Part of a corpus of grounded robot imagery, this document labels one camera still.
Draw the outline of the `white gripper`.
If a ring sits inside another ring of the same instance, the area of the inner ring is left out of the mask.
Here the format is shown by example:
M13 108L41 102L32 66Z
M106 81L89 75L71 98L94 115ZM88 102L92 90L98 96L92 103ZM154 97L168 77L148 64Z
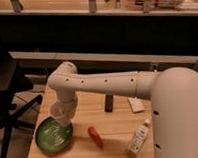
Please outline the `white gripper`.
M71 100L68 102L58 102L59 107L59 122L62 123L70 123L72 118L75 115L77 101Z

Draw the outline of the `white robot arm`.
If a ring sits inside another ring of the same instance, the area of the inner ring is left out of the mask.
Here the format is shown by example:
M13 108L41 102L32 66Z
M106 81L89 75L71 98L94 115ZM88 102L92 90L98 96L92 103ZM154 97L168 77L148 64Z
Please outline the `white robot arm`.
M61 109L71 114L81 91L139 97L152 102L156 158L198 158L198 72L164 71L79 74L63 62L48 77Z

